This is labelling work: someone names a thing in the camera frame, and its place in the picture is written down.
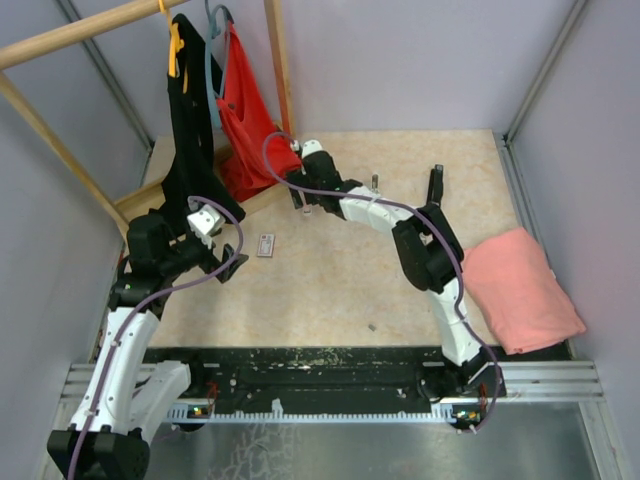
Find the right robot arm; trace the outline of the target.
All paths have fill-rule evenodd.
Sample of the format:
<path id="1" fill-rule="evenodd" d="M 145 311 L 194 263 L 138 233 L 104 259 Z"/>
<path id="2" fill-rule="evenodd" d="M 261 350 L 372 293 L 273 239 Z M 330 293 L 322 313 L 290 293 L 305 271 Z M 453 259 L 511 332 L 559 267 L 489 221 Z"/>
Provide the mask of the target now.
<path id="1" fill-rule="evenodd" d="M 497 399 L 504 378 L 494 351 L 470 327 L 460 282 L 463 249 L 440 208 L 444 168 L 430 172 L 420 208 L 392 202 L 356 180 L 344 180 L 316 140 L 294 145 L 301 166 L 286 175 L 296 208 L 319 205 L 345 221 L 369 226 L 392 238 L 409 283 L 426 294 L 437 321 L 444 365 L 423 379 L 422 395 L 440 399 L 476 393 Z"/>

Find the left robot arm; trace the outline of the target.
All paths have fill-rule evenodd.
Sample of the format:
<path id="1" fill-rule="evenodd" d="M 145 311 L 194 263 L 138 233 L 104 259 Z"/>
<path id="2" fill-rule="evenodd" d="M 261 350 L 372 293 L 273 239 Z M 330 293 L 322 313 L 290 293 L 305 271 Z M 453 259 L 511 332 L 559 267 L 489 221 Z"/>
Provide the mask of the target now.
<path id="1" fill-rule="evenodd" d="M 47 452 L 66 479 L 141 479 L 152 440 L 181 394 L 194 397 L 208 384 L 201 366 L 179 360 L 156 364 L 139 377 L 145 352 L 166 301 L 181 290 L 177 279 L 194 267 L 221 282 L 245 260 L 225 246 L 217 258 L 215 237 L 225 224 L 240 225 L 223 206 L 192 196 L 177 236 L 157 212 L 132 220 L 129 255 L 113 285 L 104 342 L 86 392 L 68 426 L 51 432 Z"/>

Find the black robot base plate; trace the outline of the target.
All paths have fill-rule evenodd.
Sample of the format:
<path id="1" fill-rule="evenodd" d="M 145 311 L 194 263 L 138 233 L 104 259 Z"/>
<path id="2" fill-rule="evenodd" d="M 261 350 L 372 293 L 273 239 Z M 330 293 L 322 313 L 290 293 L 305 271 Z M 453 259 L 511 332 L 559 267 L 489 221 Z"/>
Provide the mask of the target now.
<path id="1" fill-rule="evenodd" d="M 443 367 L 438 347 L 151 347 L 147 363 L 177 360 L 192 374 L 185 398 L 211 401 L 217 414 L 429 413 L 446 398 L 482 406 L 491 397 L 430 399 L 419 388 Z"/>

